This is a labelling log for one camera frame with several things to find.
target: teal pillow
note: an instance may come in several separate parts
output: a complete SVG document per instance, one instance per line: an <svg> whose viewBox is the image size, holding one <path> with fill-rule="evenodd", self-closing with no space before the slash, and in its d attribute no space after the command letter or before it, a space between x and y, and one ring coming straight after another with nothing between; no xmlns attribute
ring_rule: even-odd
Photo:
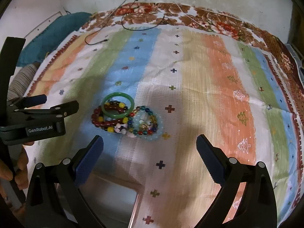
<svg viewBox="0 0 304 228"><path fill-rule="evenodd" d="M78 31L90 16L90 13L79 12L57 18L22 50L17 67L41 63L48 52L54 51L72 31Z"/></svg>

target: metal screw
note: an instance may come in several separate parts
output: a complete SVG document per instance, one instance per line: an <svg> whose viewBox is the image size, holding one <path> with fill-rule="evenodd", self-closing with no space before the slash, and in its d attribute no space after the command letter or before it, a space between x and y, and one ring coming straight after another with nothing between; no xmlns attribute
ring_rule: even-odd
<svg viewBox="0 0 304 228"><path fill-rule="evenodd" d="M261 168L264 168L264 167L265 167L265 164L264 164L263 162L259 162L258 165L259 165L259 167L261 167Z"/></svg>
<svg viewBox="0 0 304 228"><path fill-rule="evenodd" d="M62 161L63 164L69 164L71 160L69 158L66 158Z"/></svg>
<svg viewBox="0 0 304 228"><path fill-rule="evenodd" d="M40 169L42 167L42 163L36 164L36 169Z"/></svg>
<svg viewBox="0 0 304 228"><path fill-rule="evenodd" d="M231 158L229 158L229 162L232 164L236 164L238 161L236 158L231 157Z"/></svg>

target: blanket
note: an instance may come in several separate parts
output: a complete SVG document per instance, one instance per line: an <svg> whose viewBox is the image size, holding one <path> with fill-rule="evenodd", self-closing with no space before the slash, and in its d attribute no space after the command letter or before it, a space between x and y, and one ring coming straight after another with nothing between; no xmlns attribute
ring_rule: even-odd
<svg viewBox="0 0 304 228"><path fill-rule="evenodd" d="M103 22L102 30L89 35ZM130 31L121 23L133 30L158 26ZM108 41L87 45L86 37L90 43ZM91 114L113 92L152 107L164 123L161 138L96 128ZM304 95L297 67L276 37L230 14L174 3L97 13L42 62L26 94L43 93L48 101L40 108L77 100L79 111L66 118L65 136L27 147L30 169L37 162L58 164L102 136L96 169L143 186L132 227L194 227L201 219L220 186L196 150L200 134L241 163L265 162L278 224L302 196Z"/></svg>

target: green cross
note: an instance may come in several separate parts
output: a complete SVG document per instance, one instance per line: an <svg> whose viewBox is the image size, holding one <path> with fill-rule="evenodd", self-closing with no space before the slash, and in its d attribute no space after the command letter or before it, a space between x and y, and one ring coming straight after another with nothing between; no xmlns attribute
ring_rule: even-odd
<svg viewBox="0 0 304 228"><path fill-rule="evenodd" d="M150 192L150 195L152 195L155 198L156 196L159 196L160 193L158 193L157 190L155 189L154 191Z"/></svg>

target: pile of bracelets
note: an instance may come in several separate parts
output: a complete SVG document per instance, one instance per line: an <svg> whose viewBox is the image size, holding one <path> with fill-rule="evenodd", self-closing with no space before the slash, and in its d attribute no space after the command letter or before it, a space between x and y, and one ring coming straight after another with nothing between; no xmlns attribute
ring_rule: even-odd
<svg viewBox="0 0 304 228"><path fill-rule="evenodd" d="M127 98L131 102L130 108L123 102L111 100L117 96ZM144 105L134 109L134 100L125 93L106 96L91 118L95 127L107 132L127 134L129 137L153 140L159 138L163 132L162 118Z"/></svg>

